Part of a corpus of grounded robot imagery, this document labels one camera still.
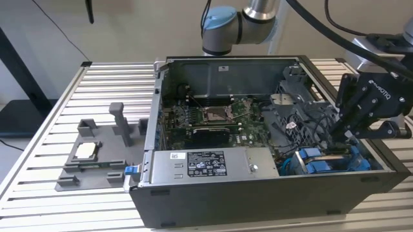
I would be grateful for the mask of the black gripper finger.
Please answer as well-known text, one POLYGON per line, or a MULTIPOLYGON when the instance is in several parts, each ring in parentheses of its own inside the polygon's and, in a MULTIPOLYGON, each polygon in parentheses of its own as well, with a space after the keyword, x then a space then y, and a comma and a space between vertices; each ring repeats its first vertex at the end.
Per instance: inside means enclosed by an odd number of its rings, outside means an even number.
POLYGON ((366 94, 367 87, 358 83, 357 75, 346 73, 342 76, 337 94, 338 119, 330 128, 333 141, 343 142, 350 137, 367 138, 366 94))
POLYGON ((399 115, 398 101, 386 99, 377 90, 363 89, 351 104, 351 133, 358 139, 386 139, 399 135, 399 126, 391 120, 382 122, 377 129, 370 128, 379 119, 399 115))

